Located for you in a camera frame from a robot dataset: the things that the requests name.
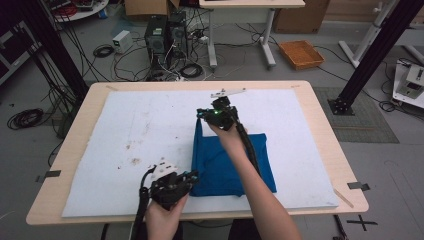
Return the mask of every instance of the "gray carpet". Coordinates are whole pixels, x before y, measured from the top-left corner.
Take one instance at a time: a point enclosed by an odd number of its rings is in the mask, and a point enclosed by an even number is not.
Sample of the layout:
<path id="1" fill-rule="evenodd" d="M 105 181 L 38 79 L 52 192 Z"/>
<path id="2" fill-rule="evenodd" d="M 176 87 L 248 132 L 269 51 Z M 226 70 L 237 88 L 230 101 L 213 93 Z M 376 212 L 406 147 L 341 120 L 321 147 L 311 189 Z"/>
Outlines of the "gray carpet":
<path id="1" fill-rule="evenodd" d="M 352 105 L 354 116 L 333 115 L 327 99 L 336 99 L 342 88 L 314 88 L 339 142 L 399 143 L 372 99 L 360 93 Z"/>

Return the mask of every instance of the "desk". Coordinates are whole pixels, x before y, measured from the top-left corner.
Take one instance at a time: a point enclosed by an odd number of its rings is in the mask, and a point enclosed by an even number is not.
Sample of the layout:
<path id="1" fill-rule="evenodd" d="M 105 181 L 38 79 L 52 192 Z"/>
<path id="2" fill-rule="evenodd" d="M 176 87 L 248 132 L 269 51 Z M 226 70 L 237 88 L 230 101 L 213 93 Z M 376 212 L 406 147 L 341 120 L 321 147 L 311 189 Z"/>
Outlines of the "desk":
<path id="1" fill-rule="evenodd" d="M 271 50 L 268 45 L 269 34 L 271 32 L 272 21 L 274 19 L 275 8 L 297 8 L 304 7 L 305 3 L 302 0 L 233 0 L 233 1 L 199 1 L 202 8 L 212 9 L 209 12 L 209 41 L 208 41 L 208 53 L 209 53 L 209 65 L 214 70 L 217 67 L 215 46 L 213 42 L 213 24 L 215 23 L 215 12 L 226 10 L 228 11 L 231 22 L 239 22 L 238 16 L 234 15 L 235 10 L 243 8 L 243 11 L 248 9 L 246 15 L 249 19 L 257 19 L 258 13 L 261 9 L 269 9 L 266 17 L 266 30 L 264 36 L 259 39 L 260 45 L 265 53 L 267 59 L 268 68 L 274 67 L 275 60 L 272 56 Z"/>
<path id="2" fill-rule="evenodd" d="M 62 218 L 76 168 L 87 142 L 111 91 L 178 91 L 237 89 L 293 89 L 308 122 L 310 131 L 326 171 L 339 197 L 339 206 L 332 209 L 290 210 L 291 215 L 358 213 L 368 210 L 361 190 L 350 190 L 347 183 L 356 182 L 352 169 L 331 129 L 330 124 L 306 81 L 226 81 L 226 82 L 166 82 L 166 83 L 96 83 L 91 86 L 74 123 L 59 151 L 51 171 L 60 170 L 59 177 L 45 180 L 31 207 L 27 222 L 31 225 L 130 222 L 134 216 Z M 251 217 L 249 212 L 183 214 L 181 220 Z"/>

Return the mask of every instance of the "folded cloth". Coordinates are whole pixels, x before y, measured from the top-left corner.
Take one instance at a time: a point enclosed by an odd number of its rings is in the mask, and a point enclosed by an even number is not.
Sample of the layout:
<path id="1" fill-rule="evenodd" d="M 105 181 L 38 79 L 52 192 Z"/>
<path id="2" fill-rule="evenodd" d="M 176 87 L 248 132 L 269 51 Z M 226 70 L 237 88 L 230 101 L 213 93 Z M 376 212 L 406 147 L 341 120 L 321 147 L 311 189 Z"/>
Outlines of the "folded cloth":
<path id="1" fill-rule="evenodd" d="M 268 161 L 266 135 L 250 134 L 249 138 L 255 149 L 262 179 L 271 192 L 277 192 Z M 200 119 L 196 122 L 191 167 L 199 172 L 199 182 L 193 186 L 191 196 L 241 196 L 244 194 L 240 177 L 219 138 L 204 137 Z"/>

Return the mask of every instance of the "cardboard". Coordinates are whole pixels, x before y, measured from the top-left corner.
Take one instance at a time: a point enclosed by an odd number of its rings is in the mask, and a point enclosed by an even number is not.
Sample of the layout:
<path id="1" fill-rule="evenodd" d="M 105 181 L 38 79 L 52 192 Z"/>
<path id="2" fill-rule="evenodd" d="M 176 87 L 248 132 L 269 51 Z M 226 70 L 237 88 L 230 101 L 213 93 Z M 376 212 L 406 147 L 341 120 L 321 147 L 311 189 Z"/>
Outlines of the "cardboard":
<path id="1" fill-rule="evenodd" d="M 373 10 L 378 7 L 379 2 L 381 0 L 331 0 L 324 20 L 373 22 L 378 16 L 378 13 Z M 424 23 L 424 8 L 412 20 L 412 23 Z"/>
<path id="2" fill-rule="evenodd" d="M 125 0 L 127 16 L 171 15 L 180 0 Z"/>
<path id="3" fill-rule="evenodd" d="M 330 0 L 305 0 L 305 7 L 280 9 L 274 19 L 276 33 L 318 33 Z"/>

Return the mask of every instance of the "forearm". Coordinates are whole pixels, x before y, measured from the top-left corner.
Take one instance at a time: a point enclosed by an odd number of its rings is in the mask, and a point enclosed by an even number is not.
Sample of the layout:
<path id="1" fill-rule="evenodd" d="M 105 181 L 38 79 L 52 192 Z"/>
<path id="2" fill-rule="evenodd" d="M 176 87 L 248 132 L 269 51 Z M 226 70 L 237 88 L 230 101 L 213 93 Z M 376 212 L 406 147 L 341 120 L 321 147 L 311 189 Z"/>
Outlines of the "forearm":
<path id="1" fill-rule="evenodd" d="M 301 239 L 290 215 L 256 173 L 244 151 L 233 148 L 228 154 L 240 176 L 262 239 Z"/>

